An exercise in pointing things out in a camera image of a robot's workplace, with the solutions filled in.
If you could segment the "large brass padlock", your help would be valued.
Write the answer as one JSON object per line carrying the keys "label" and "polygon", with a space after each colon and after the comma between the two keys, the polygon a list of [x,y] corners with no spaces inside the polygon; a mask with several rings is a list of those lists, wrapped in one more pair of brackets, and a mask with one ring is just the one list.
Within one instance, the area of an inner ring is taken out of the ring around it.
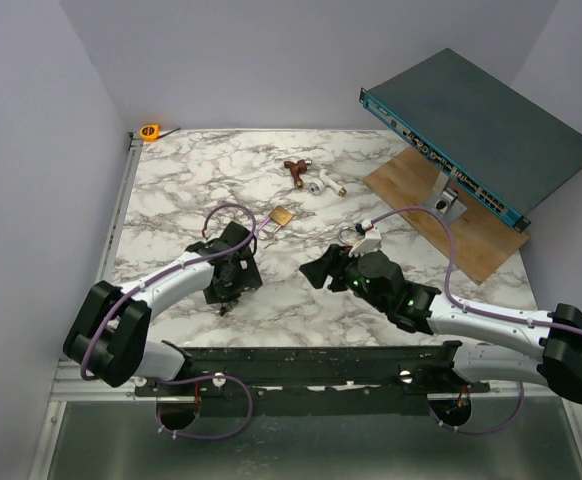
{"label": "large brass padlock", "polygon": [[358,233],[353,226],[344,226],[338,232],[338,240],[342,245],[353,246],[358,241]]}

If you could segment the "small brass long-shackle padlock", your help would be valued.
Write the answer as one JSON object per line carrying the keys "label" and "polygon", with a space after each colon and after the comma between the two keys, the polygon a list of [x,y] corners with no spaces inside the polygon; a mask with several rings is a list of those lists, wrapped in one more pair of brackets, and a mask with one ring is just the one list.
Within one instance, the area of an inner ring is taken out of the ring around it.
{"label": "small brass long-shackle padlock", "polygon": [[287,226],[295,217],[295,214],[283,206],[274,207],[266,218],[256,228],[256,239],[265,242],[275,238],[276,234]]}

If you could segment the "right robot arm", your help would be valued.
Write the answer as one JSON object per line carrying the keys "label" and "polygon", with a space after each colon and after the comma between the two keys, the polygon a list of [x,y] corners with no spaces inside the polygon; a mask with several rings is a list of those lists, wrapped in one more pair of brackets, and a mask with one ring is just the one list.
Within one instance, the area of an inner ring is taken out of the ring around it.
{"label": "right robot arm", "polygon": [[582,405],[582,311],[573,305],[514,310],[448,296],[407,280],[380,250],[352,255],[335,244],[299,270],[313,288],[351,291],[408,333],[480,341],[432,365],[432,382],[442,391],[465,381],[506,380],[546,386]]}

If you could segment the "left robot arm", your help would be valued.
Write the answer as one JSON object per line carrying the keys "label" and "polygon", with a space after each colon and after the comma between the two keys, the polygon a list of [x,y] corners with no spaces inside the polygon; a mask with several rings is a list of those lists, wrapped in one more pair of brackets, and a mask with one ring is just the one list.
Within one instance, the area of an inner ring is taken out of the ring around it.
{"label": "left robot arm", "polygon": [[158,380],[172,395],[193,380],[187,354],[166,341],[149,341],[150,322],[191,294],[201,292],[222,314],[262,279],[244,226],[230,222],[222,234],[197,242],[165,267],[121,286],[100,281],[89,290],[63,343],[65,356],[111,387],[133,377]]}

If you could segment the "white faucet tap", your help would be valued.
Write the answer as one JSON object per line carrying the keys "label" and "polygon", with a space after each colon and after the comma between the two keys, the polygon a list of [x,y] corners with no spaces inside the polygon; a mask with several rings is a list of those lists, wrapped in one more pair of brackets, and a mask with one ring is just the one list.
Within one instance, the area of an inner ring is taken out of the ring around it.
{"label": "white faucet tap", "polygon": [[336,182],[327,172],[326,169],[321,169],[318,176],[307,184],[308,191],[314,195],[320,194],[327,188],[333,190],[339,196],[345,196],[347,190],[341,184]]}

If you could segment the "brown faucet tap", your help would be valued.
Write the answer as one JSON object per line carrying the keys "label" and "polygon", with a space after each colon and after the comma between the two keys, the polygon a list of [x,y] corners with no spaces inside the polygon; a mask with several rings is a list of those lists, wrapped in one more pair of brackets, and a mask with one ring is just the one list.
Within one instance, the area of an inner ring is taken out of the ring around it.
{"label": "brown faucet tap", "polygon": [[306,173],[311,165],[312,161],[310,159],[301,159],[297,162],[285,160],[283,162],[284,168],[289,171],[293,179],[294,187],[297,189],[304,188],[304,181],[302,180],[301,175]]}

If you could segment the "wooden board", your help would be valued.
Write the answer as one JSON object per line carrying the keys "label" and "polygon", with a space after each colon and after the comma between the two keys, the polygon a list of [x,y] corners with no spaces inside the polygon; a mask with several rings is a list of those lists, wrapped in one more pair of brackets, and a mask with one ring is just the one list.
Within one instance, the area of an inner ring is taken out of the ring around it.
{"label": "wooden board", "polygon": [[[442,171],[409,147],[364,177],[364,184],[393,209],[422,206]],[[450,226],[436,214],[406,211],[401,216],[475,284],[483,284],[527,243],[529,235],[503,223],[457,182],[466,212]]]}

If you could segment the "orange tape measure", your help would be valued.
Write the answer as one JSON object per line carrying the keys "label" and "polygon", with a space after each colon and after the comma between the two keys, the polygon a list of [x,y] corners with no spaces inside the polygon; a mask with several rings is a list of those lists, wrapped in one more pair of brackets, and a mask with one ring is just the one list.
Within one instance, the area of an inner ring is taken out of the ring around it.
{"label": "orange tape measure", "polygon": [[180,127],[170,130],[163,130],[159,124],[147,124],[140,128],[139,135],[144,142],[154,143],[180,130]]}

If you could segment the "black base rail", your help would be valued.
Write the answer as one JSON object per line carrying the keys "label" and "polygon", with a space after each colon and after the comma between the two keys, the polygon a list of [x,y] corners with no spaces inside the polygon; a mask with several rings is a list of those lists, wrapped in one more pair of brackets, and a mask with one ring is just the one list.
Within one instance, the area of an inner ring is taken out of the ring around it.
{"label": "black base rail", "polygon": [[425,416],[428,397],[488,385],[454,373],[459,342],[407,347],[191,348],[183,380],[150,380],[135,394],[175,414],[192,403],[206,417],[400,414]]}

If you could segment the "metal switch stand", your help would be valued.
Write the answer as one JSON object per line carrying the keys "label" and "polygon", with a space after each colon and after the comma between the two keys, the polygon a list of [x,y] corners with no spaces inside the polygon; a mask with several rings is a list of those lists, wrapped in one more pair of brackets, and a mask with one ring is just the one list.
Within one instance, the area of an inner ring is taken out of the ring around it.
{"label": "metal switch stand", "polygon": [[467,210],[459,199],[459,192],[451,188],[451,179],[443,172],[438,175],[431,195],[422,205],[433,210],[447,226],[458,220]]}

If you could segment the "teal network switch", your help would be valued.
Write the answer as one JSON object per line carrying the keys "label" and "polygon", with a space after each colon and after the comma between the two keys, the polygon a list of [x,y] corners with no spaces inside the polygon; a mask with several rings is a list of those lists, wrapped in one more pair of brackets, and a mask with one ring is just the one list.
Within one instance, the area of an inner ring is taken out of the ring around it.
{"label": "teal network switch", "polygon": [[582,133],[450,48],[362,89],[359,101],[518,232],[582,170]]}

